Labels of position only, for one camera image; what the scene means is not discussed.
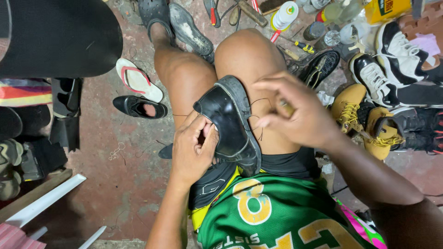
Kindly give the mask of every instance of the pink cloth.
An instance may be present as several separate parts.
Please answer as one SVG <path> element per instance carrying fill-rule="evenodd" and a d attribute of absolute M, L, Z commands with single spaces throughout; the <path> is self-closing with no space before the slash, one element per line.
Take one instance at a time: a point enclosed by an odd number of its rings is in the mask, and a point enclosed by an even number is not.
<path fill-rule="evenodd" d="M 0 249 L 43 249 L 41 243 L 26 237 L 20 228 L 2 223 L 0 225 Z"/>

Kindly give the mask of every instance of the white flip flop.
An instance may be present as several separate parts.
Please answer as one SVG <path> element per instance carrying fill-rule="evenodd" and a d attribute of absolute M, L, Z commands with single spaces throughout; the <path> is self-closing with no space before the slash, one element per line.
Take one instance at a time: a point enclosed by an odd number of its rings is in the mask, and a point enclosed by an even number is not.
<path fill-rule="evenodd" d="M 137 68 L 131 61 L 120 58 L 116 67 L 118 76 L 123 84 L 132 92 L 140 93 L 148 100 L 159 103 L 163 99 L 163 91 L 152 84 L 146 74 Z"/>

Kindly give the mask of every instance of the yellow shoelace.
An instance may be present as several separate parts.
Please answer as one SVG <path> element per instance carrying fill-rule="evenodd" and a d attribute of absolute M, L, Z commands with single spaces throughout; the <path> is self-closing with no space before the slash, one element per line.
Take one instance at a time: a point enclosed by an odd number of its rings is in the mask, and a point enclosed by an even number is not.
<path fill-rule="evenodd" d="M 400 137 L 382 139 L 379 136 L 371 141 L 372 144 L 383 148 L 393 146 L 394 144 L 401 144 L 403 142 L 404 139 Z"/>
<path fill-rule="evenodd" d="M 358 104 L 346 103 L 345 108 L 342 111 L 339 121 L 343 121 L 343 118 L 347 118 L 343 124 L 350 124 L 352 121 L 357 120 L 357 110 L 360 108 Z"/>

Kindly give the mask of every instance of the white sneaker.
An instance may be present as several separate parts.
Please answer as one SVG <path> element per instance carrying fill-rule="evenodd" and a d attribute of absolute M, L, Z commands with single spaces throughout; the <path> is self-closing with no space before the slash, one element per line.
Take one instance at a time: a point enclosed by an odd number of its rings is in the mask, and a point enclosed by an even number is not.
<path fill-rule="evenodd" d="M 389 80 L 372 56 L 364 53 L 357 54 L 350 61 L 349 69 L 354 80 L 366 86 L 368 101 L 388 108 L 400 104 L 397 89 L 403 85 Z"/>
<path fill-rule="evenodd" d="M 385 68 L 387 78 L 400 83 L 398 88 L 426 78 L 421 66 L 428 53 L 409 43 L 396 22 L 387 22 L 380 27 L 376 49 L 378 62 Z"/>

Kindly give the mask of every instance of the yellow box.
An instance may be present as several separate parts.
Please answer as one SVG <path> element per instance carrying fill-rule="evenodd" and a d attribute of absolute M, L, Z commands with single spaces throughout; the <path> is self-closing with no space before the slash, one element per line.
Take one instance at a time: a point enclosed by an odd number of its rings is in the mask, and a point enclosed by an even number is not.
<path fill-rule="evenodd" d="M 399 16 L 411 8 L 410 0 L 372 0 L 365 6 L 368 23 L 378 23 Z"/>

